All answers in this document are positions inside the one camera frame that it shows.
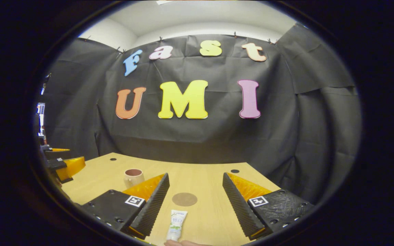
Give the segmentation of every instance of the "white wall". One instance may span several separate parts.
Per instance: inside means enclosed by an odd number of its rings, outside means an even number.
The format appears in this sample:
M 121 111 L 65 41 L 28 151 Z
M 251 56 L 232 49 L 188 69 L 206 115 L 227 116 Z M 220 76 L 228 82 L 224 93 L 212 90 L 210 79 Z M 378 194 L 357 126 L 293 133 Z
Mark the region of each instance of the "white wall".
M 237 36 L 250 37 L 267 41 L 270 39 L 275 42 L 282 37 L 283 33 L 267 30 L 255 26 L 227 23 L 227 22 L 202 22 L 172 26 L 164 28 L 151 33 L 142 35 L 136 39 L 132 47 L 138 47 L 150 42 L 158 41 L 159 36 L 163 39 L 173 38 L 178 36 L 197 35 L 197 34 L 227 34 L 233 35 L 236 31 Z
M 106 18 L 83 32 L 79 37 L 88 38 L 120 51 L 123 49 L 129 50 L 133 48 L 133 43 L 136 41 L 137 36 L 122 24 Z

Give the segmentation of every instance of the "ceiling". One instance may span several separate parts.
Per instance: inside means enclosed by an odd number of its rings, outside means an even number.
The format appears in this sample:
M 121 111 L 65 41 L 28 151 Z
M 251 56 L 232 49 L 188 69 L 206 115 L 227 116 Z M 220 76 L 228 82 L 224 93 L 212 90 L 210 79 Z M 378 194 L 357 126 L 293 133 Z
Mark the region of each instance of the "ceiling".
M 229 22 L 252 25 L 284 34 L 296 22 L 264 1 L 138 1 L 110 19 L 136 36 L 155 30 L 196 22 Z

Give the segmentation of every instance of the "purple letter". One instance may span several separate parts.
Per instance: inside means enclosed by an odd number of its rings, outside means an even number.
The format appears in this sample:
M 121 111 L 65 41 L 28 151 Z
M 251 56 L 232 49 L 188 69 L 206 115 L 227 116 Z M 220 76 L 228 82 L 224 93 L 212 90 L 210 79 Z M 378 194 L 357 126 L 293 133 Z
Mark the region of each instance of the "purple letter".
M 239 86 L 242 89 L 242 110 L 239 112 L 241 118 L 259 118 L 259 112 L 256 103 L 256 87 L 258 82 L 253 80 L 239 80 Z

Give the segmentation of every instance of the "hand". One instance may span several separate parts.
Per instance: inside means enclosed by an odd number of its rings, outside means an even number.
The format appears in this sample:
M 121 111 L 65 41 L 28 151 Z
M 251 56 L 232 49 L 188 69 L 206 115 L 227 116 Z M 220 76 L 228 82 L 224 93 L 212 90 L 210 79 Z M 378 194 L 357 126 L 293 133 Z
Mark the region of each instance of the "hand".
M 176 242 L 173 240 L 167 240 L 166 243 L 164 243 L 165 246 L 211 246 L 207 244 L 198 244 L 198 243 L 193 243 L 190 241 L 183 240 L 181 242 Z

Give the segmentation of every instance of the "round coaster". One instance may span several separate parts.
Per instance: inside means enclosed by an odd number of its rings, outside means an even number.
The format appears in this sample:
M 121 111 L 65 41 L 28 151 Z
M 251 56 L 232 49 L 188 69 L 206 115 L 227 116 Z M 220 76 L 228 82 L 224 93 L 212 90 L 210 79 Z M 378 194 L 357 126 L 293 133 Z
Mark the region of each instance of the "round coaster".
M 178 206 L 188 207 L 197 202 L 197 196 L 191 193 L 177 193 L 172 197 L 172 202 Z

